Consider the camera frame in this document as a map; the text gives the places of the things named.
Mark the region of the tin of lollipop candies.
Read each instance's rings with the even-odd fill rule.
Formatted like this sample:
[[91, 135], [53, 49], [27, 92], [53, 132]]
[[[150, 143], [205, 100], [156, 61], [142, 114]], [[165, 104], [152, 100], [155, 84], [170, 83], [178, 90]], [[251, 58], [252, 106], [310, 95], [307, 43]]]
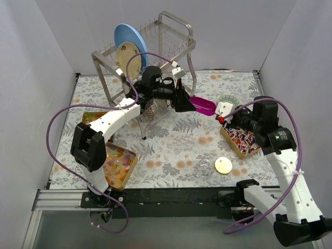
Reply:
[[241, 160], [261, 151], [251, 132], [221, 127], [220, 133]]

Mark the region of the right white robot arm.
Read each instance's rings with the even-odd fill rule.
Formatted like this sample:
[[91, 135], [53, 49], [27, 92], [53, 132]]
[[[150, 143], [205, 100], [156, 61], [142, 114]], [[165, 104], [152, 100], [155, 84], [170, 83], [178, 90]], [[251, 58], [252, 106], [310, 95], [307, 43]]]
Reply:
[[277, 177], [283, 192], [276, 200], [254, 180], [237, 182], [235, 201], [240, 206], [252, 204], [261, 213], [250, 217], [249, 226], [267, 218], [277, 240], [284, 246], [317, 241], [331, 233], [331, 218], [316, 205], [301, 170], [302, 147], [299, 132], [279, 125], [278, 107], [282, 103], [272, 97], [259, 96], [232, 108], [226, 115], [227, 126], [253, 134]]

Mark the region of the magenta plastic scoop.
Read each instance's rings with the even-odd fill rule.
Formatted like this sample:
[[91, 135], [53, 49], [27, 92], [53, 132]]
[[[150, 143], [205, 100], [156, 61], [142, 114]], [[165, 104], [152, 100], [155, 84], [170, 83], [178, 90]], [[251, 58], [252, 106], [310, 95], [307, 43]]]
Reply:
[[214, 102], [198, 96], [192, 96], [189, 100], [196, 108], [196, 112], [206, 116], [213, 116], [215, 114], [216, 104]]

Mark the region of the clear glass jar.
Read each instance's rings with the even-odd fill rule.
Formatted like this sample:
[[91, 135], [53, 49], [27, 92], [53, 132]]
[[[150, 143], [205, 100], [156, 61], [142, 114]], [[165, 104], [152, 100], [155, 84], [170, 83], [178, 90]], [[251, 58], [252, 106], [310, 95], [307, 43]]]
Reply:
[[196, 164], [196, 174], [198, 177], [210, 177], [214, 173], [213, 164], [210, 160], [201, 159]]

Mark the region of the steel dish rack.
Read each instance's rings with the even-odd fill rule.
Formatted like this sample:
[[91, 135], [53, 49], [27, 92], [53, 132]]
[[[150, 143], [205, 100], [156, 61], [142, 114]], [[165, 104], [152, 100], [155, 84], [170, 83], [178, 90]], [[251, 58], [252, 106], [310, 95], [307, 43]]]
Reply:
[[192, 102], [197, 78], [191, 61], [196, 46], [192, 26], [163, 11], [158, 19], [140, 30], [119, 24], [114, 31], [115, 45], [92, 53], [93, 63], [116, 118], [109, 124], [94, 122], [112, 135], [127, 120], [136, 119], [142, 139], [142, 121], [155, 100], [164, 101], [176, 112], [196, 111]]

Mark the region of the tin of star candies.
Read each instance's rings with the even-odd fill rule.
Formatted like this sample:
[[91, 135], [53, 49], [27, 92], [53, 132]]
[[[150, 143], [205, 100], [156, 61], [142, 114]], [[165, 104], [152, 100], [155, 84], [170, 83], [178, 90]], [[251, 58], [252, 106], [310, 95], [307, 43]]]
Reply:
[[90, 122], [101, 118], [105, 114], [106, 112], [85, 112], [82, 116], [81, 122], [84, 124], [89, 124]]

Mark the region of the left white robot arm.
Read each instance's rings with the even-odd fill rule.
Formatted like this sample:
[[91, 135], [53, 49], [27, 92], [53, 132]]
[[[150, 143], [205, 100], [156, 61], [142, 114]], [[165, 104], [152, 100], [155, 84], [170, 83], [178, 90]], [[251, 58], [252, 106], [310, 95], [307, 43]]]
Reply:
[[162, 78], [161, 69], [148, 66], [140, 80], [131, 83], [131, 90], [113, 109], [99, 119], [89, 123], [79, 123], [74, 131], [70, 153], [83, 166], [88, 189], [94, 194], [92, 201], [98, 207], [110, 203], [106, 191], [103, 164], [106, 161], [106, 143], [125, 123], [138, 117], [155, 99], [170, 101], [176, 112], [195, 111], [190, 96], [182, 84], [186, 75], [179, 66], [172, 69], [171, 77]]

